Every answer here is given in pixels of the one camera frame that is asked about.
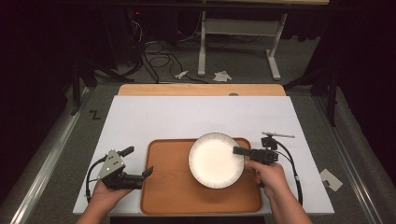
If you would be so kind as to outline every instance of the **white tabletop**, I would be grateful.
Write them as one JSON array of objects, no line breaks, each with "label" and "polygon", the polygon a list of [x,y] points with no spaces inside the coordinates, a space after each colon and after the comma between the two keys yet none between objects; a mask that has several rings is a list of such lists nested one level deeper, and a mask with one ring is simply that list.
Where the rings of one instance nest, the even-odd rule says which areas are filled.
[{"label": "white tabletop", "polygon": [[[246,138],[252,148],[262,148],[262,132],[295,135],[295,138],[278,137],[276,140],[289,149],[294,159],[303,189],[304,209],[312,215],[334,213],[288,96],[115,96],[91,164],[110,149],[134,146],[134,153],[123,158],[124,172],[140,175],[145,168],[149,143],[156,139],[188,139],[206,133],[225,133]],[[283,157],[279,157],[279,162],[297,196],[290,163]],[[92,178],[97,176],[100,167],[92,171]],[[84,191],[85,182],[73,210],[75,214],[81,214],[87,206]],[[141,190],[134,190],[110,215],[143,215],[140,197]],[[264,207],[258,214],[271,213],[263,193],[262,199]]]}]

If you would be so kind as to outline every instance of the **wooden tray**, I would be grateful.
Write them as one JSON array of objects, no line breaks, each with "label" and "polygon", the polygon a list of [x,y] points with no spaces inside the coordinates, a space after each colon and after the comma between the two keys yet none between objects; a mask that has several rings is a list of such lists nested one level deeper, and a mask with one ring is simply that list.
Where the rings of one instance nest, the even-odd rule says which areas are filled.
[{"label": "wooden tray", "polygon": [[[225,189],[210,189],[194,178],[189,167],[189,153],[195,141],[171,139],[150,143],[146,167],[154,166],[154,172],[145,180],[141,210],[156,216],[259,211],[262,196],[253,170],[245,168],[241,177]],[[235,138],[235,141],[240,147],[250,148],[244,138]]]}]

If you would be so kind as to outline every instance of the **human hand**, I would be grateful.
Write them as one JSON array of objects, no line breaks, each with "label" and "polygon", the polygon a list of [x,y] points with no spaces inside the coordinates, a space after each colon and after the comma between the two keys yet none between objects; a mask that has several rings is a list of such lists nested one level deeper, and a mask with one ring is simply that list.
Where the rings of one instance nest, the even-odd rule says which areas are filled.
[{"label": "human hand", "polygon": [[281,164],[273,162],[270,165],[264,165],[257,161],[246,160],[245,165],[256,170],[256,182],[264,184],[264,193],[267,197],[274,196],[277,192],[290,191]]},{"label": "human hand", "polygon": [[117,203],[131,191],[132,189],[108,189],[101,180],[98,180],[90,203],[78,223],[100,223]]}]

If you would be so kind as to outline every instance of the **human arm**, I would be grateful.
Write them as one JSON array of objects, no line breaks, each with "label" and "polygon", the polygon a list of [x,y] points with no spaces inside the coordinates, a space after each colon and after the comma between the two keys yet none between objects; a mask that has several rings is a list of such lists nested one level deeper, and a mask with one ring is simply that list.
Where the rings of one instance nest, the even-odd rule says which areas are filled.
[{"label": "human arm", "polygon": [[270,201],[271,210],[277,224],[312,223],[303,207],[292,194],[285,177],[282,165],[272,163],[263,165],[247,160],[245,165],[257,171],[256,182],[262,182],[264,193]]},{"label": "human arm", "polygon": [[132,189],[108,189],[99,180],[93,190],[91,201],[85,208],[77,224],[99,224],[102,219],[117,205],[117,203]]}]

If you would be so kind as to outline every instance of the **cable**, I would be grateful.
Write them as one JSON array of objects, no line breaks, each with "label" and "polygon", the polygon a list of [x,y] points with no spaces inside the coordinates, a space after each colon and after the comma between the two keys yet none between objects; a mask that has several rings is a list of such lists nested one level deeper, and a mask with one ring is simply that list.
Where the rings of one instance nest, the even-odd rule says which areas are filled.
[{"label": "cable", "polygon": [[[153,52],[147,52],[147,48],[150,46],[153,46],[153,45],[160,46],[160,49],[153,51]],[[171,74],[172,77],[175,77],[172,73],[172,68],[176,62],[180,68],[180,73],[183,72],[183,66],[182,66],[181,62],[177,59],[177,57],[172,53],[162,53],[162,51],[163,51],[163,45],[161,45],[158,42],[150,42],[149,44],[146,44],[144,53],[143,53],[145,61],[146,61],[146,63],[144,63],[144,66],[148,70],[151,77],[154,79],[155,83],[160,83],[160,77],[158,76],[157,72],[154,69],[156,67],[165,67],[166,65],[170,64],[169,73]],[[158,59],[165,59],[166,61],[162,64],[154,65],[153,62]],[[195,82],[201,82],[201,83],[207,84],[206,81],[192,78],[187,75],[185,75],[184,77],[188,78],[189,80],[195,81]]]},{"label": "cable", "polygon": [[196,36],[194,36],[194,37],[192,37],[190,39],[186,39],[186,40],[180,42],[180,44],[183,45],[183,46],[187,46],[187,47],[200,45],[201,44],[201,40],[200,39],[195,40],[199,36],[201,36],[201,35],[196,35]]},{"label": "cable", "polygon": [[219,47],[211,47],[211,46],[209,46],[208,44],[206,44],[206,45],[207,45],[207,47],[210,48],[210,49],[222,49],[222,48],[224,48],[225,46],[227,46],[229,42],[230,42],[230,37],[227,35],[227,36],[226,36],[226,41],[225,41],[225,43],[224,43],[223,45],[219,46]]},{"label": "cable", "polygon": [[194,39],[194,38],[197,37],[197,36],[200,36],[200,35],[196,35],[196,36],[194,36],[194,35],[195,35],[195,34],[197,33],[197,31],[198,31],[199,24],[201,24],[201,18],[202,18],[202,12],[200,12],[200,14],[199,14],[198,22],[197,22],[197,25],[195,26],[194,32],[192,32],[192,35],[191,35],[190,37],[187,37],[186,39],[179,40],[179,42],[191,40],[191,39]]},{"label": "cable", "polygon": [[286,160],[288,160],[289,162],[291,162],[291,160],[289,159],[289,157],[287,157],[285,154],[275,151],[276,154],[282,155],[284,158],[286,158]]},{"label": "cable", "polygon": [[90,200],[91,200],[91,191],[90,191],[90,182],[91,182],[90,178],[91,178],[91,172],[92,172],[93,168],[94,168],[97,164],[99,164],[99,163],[101,163],[101,162],[104,162],[104,161],[106,160],[106,158],[107,158],[107,155],[105,155],[105,156],[104,156],[102,159],[100,159],[99,161],[96,161],[96,162],[90,167],[90,169],[88,170],[87,179],[85,180],[85,197],[87,197],[87,202],[88,202],[88,203],[89,203]]},{"label": "cable", "polygon": [[[97,77],[100,77],[103,79],[115,78],[116,80],[123,81],[123,82],[134,82],[133,79],[129,79],[127,77],[129,75],[135,73],[136,71],[138,71],[143,66],[143,61],[142,61],[142,57],[141,57],[141,54],[143,51],[142,44],[141,44],[143,30],[142,30],[142,27],[140,26],[140,24],[137,23],[136,21],[130,20],[130,26],[131,26],[131,29],[129,29],[130,30],[129,38],[131,39],[131,44],[132,44],[131,51],[133,52],[132,53],[132,61],[134,61],[134,67],[124,74],[119,74],[116,71],[113,71],[112,69],[105,68],[105,67],[101,66],[100,64],[95,63],[89,59],[83,59],[90,66],[92,66],[95,69],[98,69],[106,74],[106,76],[102,76],[100,74],[95,74]],[[138,40],[135,41],[134,38],[137,35],[138,35]]]},{"label": "cable", "polygon": [[283,146],[280,142],[276,141],[275,139],[273,139],[273,141],[275,141],[278,145],[280,145],[285,150],[285,152],[288,154],[288,156],[290,158],[291,168],[293,169],[294,180],[296,181],[296,186],[297,186],[298,202],[300,203],[300,205],[303,205],[303,191],[301,189],[300,178],[297,175],[293,157],[291,156],[291,154],[289,153],[288,149],[285,146]]},{"label": "cable", "polygon": [[239,36],[239,35],[231,35],[230,36],[230,42],[233,42],[233,43],[253,43],[253,42],[259,41],[259,40],[264,38],[264,36],[254,35],[252,39],[242,40],[242,39],[233,38],[234,36]]}]

